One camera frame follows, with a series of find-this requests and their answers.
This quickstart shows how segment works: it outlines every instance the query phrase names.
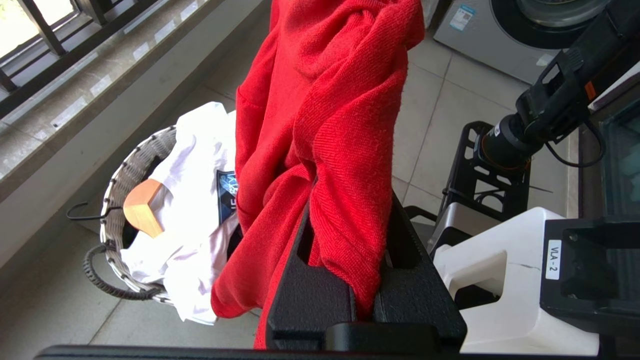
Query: marble windowsill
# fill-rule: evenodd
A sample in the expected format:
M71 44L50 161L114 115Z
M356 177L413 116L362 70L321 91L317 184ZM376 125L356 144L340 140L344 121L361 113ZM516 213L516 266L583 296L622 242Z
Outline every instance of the marble windowsill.
M220 3L160 0L1 119L0 202Z

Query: white cloth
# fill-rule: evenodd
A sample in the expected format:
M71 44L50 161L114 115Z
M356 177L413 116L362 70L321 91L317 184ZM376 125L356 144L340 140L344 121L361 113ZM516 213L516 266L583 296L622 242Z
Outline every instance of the white cloth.
M149 177L162 183L150 207L164 232L139 232L120 251L134 279L161 282L182 321L213 325L211 288L238 225L236 113L210 102L180 117L176 144Z

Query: washing machine door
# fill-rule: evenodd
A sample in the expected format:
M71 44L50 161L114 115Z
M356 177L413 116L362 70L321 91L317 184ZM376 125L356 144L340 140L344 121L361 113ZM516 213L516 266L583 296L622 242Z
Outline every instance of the washing machine door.
M491 0L511 38L539 49L566 49L610 0Z

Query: basket handle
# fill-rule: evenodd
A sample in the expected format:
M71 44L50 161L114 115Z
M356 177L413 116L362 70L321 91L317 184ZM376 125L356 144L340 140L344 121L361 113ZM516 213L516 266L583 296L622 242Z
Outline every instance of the basket handle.
M106 283L102 278L96 274L95 269L93 267L93 257L96 254L103 254L107 251L107 246L105 244L100 244L93 249L89 250L84 256L83 261L83 270L84 274L89 278L92 284L96 285L98 289L106 292L107 294L118 297L120 299L125 300L149 300L153 296L157 295L160 292L160 289L151 289L148 291L141 291L139 293L135 291L123 290L120 288L116 288L113 285Z

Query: washing machine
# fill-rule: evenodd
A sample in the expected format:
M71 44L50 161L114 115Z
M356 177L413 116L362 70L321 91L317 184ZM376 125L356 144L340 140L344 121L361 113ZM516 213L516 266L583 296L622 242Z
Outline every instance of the washing machine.
M608 2L453 0L434 39L534 83L557 52L570 47Z

